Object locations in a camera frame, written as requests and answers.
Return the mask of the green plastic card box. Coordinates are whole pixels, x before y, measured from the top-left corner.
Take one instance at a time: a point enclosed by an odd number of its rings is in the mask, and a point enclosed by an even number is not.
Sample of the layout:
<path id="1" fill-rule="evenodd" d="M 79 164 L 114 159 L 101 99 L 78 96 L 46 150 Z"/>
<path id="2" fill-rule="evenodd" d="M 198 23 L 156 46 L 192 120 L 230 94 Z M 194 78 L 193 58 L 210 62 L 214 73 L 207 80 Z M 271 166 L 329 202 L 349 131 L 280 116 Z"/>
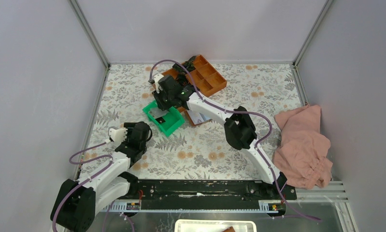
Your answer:
<path id="1" fill-rule="evenodd" d="M 176 108 L 171 107 L 168 110 L 160 110 L 156 101 L 152 101 L 144 107 L 143 112 L 166 137 L 172 135 L 185 122 Z"/>

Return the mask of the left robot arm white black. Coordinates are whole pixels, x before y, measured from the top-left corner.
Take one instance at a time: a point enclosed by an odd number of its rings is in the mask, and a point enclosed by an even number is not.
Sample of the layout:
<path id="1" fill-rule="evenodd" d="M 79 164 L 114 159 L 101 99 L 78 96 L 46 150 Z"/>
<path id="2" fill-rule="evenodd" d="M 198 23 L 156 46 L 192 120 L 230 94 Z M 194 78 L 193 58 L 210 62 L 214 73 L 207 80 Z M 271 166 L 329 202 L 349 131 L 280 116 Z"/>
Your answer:
<path id="1" fill-rule="evenodd" d="M 73 232 L 85 232 L 95 216 L 117 198 L 131 199 L 138 192 L 137 177 L 122 177 L 147 151 L 152 138 L 150 126 L 143 122 L 124 123 L 122 128 L 111 127 L 108 137 L 99 145 L 114 143 L 117 148 L 106 161 L 91 173 L 77 180 L 65 180 L 59 189 L 50 220 L 52 231 L 62 226 Z"/>

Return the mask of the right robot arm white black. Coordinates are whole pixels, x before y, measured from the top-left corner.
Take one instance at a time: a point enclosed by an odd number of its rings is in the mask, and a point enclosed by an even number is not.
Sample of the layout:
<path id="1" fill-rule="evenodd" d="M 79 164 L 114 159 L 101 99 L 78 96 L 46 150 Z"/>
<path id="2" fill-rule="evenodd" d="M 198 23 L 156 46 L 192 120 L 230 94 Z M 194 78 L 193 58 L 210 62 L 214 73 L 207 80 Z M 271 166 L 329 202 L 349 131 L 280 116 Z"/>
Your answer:
<path id="1" fill-rule="evenodd" d="M 149 83 L 155 86 L 153 96 L 160 110 L 183 107 L 222 125 L 227 143 L 246 154 L 256 167 L 259 179 L 267 183 L 266 195 L 277 199 L 284 193 L 284 186 L 278 181 L 280 170 L 268 158 L 261 147 L 261 139 L 257 138 L 256 127 L 250 117 L 255 116 L 255 112 L 249 112 L 242 106 L 234 109 L 215 102 L 202 95 L 195 85 L 181 87 L 170 75 L 151 74 Z"/>

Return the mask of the brown leather card holder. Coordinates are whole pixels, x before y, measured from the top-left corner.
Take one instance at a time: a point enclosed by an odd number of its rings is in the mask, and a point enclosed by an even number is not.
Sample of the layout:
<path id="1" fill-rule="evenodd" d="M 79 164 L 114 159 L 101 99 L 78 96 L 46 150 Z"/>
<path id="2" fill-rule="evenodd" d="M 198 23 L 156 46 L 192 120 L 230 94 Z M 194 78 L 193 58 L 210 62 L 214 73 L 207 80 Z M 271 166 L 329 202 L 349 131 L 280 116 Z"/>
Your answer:
<path id="1" fill-rule="evenodd" d="M 211 121 L 211 119 L 209 117 L 207 117 L 206 115 L 199 113 L 199 112 L 186 110 L 183 107 L 179 107 L 179 108 L 177 108 L 177 110 L 180 113 L 184 113 L 186 115 L 186 117 L 187 117 L 187 119 L 192 127 L 198 126 L 198 125 L 206 123 L 208 121 Z"/>

